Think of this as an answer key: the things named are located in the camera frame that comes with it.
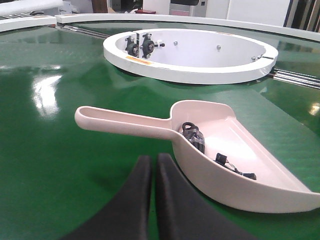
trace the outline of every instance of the metal rail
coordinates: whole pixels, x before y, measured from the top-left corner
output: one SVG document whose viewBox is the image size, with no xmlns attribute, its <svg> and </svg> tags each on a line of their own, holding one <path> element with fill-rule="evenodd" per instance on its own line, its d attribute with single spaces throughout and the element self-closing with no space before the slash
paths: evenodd
<svg viewBox="0 0 320 240">
<path fill-rule="evenodd" d="M 55 26 L 55 28 L 59 29 L 59 30 L 62 30 L 62 31 L 66 31 L 66 32 L 89 35 L 89 36 L 92 36 L 92 37 L 95 37 L 95 38 L 100 38 L 100 39 L 106 39 L 106 38 L 110 37 L 110 35 L 105 34 L 105 33 L 97 32 L 97 31 L 91 31 L 91 30 L 88 30 L 88 29 L 83 29 L 83 28 L 80 28 L 80 27 L 70 26 L 70 25 Z"/>
<path fill-rule="evenodd" d="M 320 78 L 293 71 L 273 69 L 267 77 L 275 80 L 320 90 Z"/>
</svg>

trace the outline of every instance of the white round housing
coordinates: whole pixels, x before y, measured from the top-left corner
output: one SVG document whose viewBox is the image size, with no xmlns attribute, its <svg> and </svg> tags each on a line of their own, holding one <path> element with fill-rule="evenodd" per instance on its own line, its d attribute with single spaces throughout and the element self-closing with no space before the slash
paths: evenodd
<svg viewBox="0 0 320 240">
<path fill-rule="evenodd" d="M 145 29 L 108 37 L 104 57 L 116 67 L 186 84 L 234 84 L 267 75 L 278 51 L 262 41 L 195 29 Z"/>
</svg>

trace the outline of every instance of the green surface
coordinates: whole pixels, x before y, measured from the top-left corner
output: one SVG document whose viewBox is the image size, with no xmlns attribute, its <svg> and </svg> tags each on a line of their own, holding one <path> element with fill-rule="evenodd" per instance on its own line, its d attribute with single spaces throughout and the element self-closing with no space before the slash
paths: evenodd
<svg viewBox="0 0 320 240">
<path fill-rule="evenodd" d="M 276 45 L 276 67 L 320 77 L 317 42 L 201 24 L 78 26 L 109 34 L 147 28 L 240 34 Z M 167 118 L 179 100 L 228 104 L 280 162 L 312 191 L 320 192 L 319 90 L 267 77 L 204 86 L 136 76 L 107 62 L 102 43 L 49 27 L 0 33 L 0 239 L 58 239 L 113 197 L 139 155 L 151 155 L 155 161 L 160 152 L 173 154 L 169 141 L 80 129 L 74 113 L 82 105 Z M 319 240 L 320 209 L 261 214 L 207 201 L 262 240 Z M 158 239 L 154 191 L 149 239 Z"/>
</svg>

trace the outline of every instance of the white wall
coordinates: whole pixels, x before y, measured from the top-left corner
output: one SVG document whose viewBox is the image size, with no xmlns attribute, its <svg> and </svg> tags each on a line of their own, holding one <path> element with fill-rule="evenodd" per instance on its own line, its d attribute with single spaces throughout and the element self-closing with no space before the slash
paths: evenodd
<svg viewBox="0 0 320 240">
<path fill-rule="evenodd" d="M 227 19 L 229 2 L 229 0 L 208 0 L 205 16 L 213 19 Z"/>
<path fill-rule="evenodd" d="M 283 26 L 290 0 L 230 0 L 226 19 Z"/>
<path fill-rule="evenodd" d="M 156 11 L 156 14 L 169 15 L 170 0 L 143 0 L 144 10 Z"/>
</svg>

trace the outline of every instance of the scoop handle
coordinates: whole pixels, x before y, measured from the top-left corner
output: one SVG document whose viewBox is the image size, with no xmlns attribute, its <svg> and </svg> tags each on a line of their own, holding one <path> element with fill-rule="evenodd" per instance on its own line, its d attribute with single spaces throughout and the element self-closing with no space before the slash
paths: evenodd
<svg viewBox="0 0 320 240">
<path fill-rule="evenodd" d="M 161 119 L 92 106 L 80 106 L 76 124 L 85 130 L 171 140 L 176 134 L 171 119 Z"/>
</svg>

